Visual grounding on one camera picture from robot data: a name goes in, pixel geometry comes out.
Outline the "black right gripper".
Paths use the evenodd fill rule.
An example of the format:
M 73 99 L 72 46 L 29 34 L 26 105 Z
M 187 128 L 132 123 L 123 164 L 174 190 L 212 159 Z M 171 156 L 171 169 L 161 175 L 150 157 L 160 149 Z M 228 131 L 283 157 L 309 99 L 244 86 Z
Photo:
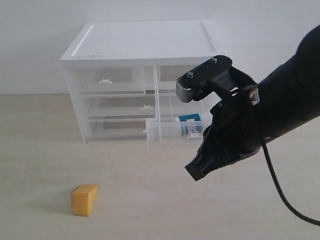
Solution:
M 237 96 L 232 102 L 213 107 L 212 123 L 186 171 L 199 181 L 210 172 L 255 155 L 261 148 L 257 107 L 259 96 Z

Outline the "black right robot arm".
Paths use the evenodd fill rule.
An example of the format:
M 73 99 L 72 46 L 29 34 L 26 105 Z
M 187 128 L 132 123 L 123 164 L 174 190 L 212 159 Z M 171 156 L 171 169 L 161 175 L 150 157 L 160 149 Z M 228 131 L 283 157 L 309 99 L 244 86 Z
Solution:
M 212 122 L 186 170 L 196 181 L 255 155 L 260 148 L 320 115 L 320 29 L 313 28 L 296 53 L 261 82 L 217 55 L 180 80 L 184 102 L 216 93 Z

